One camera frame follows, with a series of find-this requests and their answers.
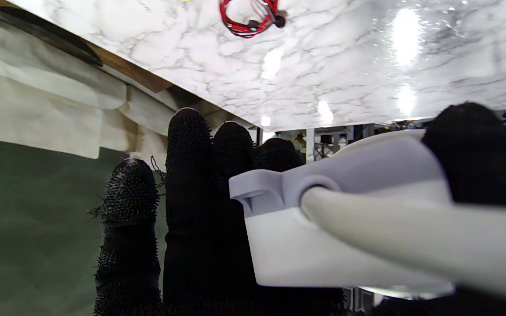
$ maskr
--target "black textured glove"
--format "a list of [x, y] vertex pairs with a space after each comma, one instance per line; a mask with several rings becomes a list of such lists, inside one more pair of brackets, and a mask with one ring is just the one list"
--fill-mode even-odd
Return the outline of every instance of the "black textured glove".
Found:
[[104, 204], [93, 210], [105, 225], [96, 274], [97, 316], [331, 315], [343, 306], [340, 289], [271, 288], [255, 282], [239, 202], [228, 180], [257, 169], [285, 171], [303, 162], [287, 140], [253, 149], [245, 128], [223, 124], [215, 138], [194, 110], [169, 126], [166, 206], [169, 232], [159, 298], [157, 192], [151, 170], [130, 158], [113, 172]]

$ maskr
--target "marble countertop underside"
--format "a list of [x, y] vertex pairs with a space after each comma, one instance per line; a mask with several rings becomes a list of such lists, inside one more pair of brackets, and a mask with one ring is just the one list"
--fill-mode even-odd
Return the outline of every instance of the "marble countertop underside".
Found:
[[280, 0], [285, 28], [253, 39], [217, 0], [11, 2], [268, 130], [506, 108], [506, 0]]

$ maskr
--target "rubber spike texture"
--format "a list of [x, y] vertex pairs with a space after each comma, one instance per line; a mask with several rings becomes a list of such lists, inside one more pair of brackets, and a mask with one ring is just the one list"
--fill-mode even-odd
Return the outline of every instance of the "rubber spike texture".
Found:
[[129, 158], [112, 172], [103, 204], [90, 211], [105, 227], [95, 274], [96, 316], [147, 316], [159, 310], [157, 199], [151, 169]]

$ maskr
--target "red cable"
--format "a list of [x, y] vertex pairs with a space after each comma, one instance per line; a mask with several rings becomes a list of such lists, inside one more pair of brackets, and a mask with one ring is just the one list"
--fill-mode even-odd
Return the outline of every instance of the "red cable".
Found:
[[238, 23], [228, 18], [226, 10], [228, 9], [230, 1], [231, 0], [219, 0], [220, 14], [221, 20], [224, 23], [225, 27], [235, 36], [242, 38], [252, 38], [257, 34], [265, 32], [265, 30], [267, 30], [269, 26], [273, 24], [271, 14], [273, 17], [281, 16], [278, 12], [278, 0], [261, 0], [267, 5], [268, 9], [271, 10], [271, 12], [267, 12], [265, 18], [261, 22], [257, 21], [257, 28], [250, 28], [249, 25]]

